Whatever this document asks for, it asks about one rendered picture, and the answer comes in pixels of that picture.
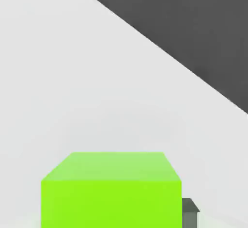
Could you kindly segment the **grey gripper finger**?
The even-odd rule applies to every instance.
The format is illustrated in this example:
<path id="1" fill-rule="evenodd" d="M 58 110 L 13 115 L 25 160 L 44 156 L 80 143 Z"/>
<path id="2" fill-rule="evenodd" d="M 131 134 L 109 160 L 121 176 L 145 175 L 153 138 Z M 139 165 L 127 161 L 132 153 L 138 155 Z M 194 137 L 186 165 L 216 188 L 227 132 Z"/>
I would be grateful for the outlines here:
<path id="1" fill-rule="evenodd" d="M 211 228 L 211 218 L 189 198 L 182 199 L 182 228 Z"/>

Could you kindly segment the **small green cube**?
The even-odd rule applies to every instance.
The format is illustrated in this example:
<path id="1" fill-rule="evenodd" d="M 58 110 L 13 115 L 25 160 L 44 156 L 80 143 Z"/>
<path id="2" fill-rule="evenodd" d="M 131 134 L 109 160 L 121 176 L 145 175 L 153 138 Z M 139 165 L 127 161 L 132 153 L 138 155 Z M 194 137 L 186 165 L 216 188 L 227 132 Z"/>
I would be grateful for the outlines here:
<path id="1" fill-rule="evenodd" d="M 41 181 L 41 228 L 182 228 L 182 182 L 162 152 L 74 152 Z"/>

